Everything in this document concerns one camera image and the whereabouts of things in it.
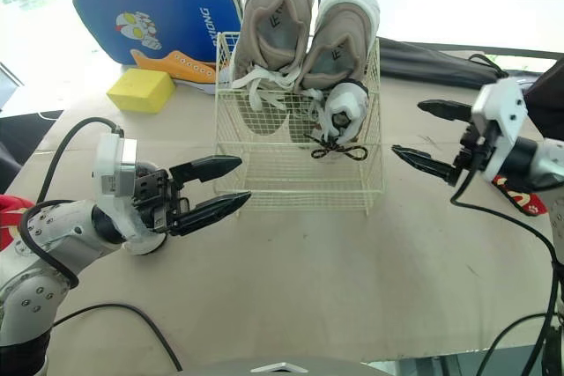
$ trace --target yellow sponge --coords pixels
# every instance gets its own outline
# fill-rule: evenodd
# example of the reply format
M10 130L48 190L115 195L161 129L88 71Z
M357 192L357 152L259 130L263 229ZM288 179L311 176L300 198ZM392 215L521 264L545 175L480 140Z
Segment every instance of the yellow sponge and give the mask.
M156 114L173 91L173 80L166 72L132 68L108 90L108 97L121 110Z

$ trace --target shoe sole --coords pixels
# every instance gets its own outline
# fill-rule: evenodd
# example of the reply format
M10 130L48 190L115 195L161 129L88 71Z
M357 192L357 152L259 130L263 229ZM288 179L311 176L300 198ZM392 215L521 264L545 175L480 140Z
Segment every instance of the shoe sole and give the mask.
M369 17L370 24L372 25L370 31L370 42L368 45L368 53L372 50L372 46L376 40L376 32L378 31L378 26L380 26L380 5L376 0L321 0L319 5L319 13L317 15L317 20L315 21L315 30L319 25L322 24L325 19L327 12L338 4L350 3L359 6Z

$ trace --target yellow shoe print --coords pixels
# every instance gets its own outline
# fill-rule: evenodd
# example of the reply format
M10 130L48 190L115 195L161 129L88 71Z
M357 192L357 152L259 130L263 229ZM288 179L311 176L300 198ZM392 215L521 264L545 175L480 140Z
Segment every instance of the yellow shoe print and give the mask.
M152 59L134 48L130 52L137 66L143 70L163 70L177 83L195 86L208 94L215 92L215 69L183 52L173 50L162 59Z

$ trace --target white shoelace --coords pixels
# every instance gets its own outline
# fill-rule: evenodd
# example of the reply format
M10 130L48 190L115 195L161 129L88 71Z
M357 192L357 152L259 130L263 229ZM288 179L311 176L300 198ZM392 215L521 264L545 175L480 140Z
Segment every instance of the white shoelace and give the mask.
M302 96L311 98L311 102L309 103L308 107L308 118L312 121L319 122L319 126L321 127L322 132L322 139L324 141L328 141L329 135L331 134L332 136L334 136L334 132L336 130L333 127L332 122L330 121L330 117L327 116L325 110L323 109L323 92L315 88L308 88L307 90L302 90L300 94Z
M263 81L274 83L282 90L291 91L293 83L300 75L301 69L295 68L288 74L276 70L266 70L265 68L255 65L255 68L246 76L236 79L231 83L232 88L242 88L247 86L249 89L249 103L251 109L255 112L263 110L263 101L273 105L280 110L286 110L286 105L281 102L284 94L280 92L258 92L258 86Z

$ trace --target beige sneaker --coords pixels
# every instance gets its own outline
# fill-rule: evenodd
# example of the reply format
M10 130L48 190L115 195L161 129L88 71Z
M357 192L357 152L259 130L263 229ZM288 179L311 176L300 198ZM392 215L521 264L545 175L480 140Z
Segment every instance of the beige sneaker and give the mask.
M300 75L313 2L245 1L241 34L231 61L232 87L247 89L248 96L239 98L238 105L243 120L257 134L272 134L286 119L281 92L290 92Z
M326 123L323 116L330 89L346 79L364 78L379 25L380 7L376 0L321 1L315 36L293 88L289 123L295 143L307 143L310 130ZM324 134L332 132L328 128L321 130ZM346 138L341 136L341 143Z

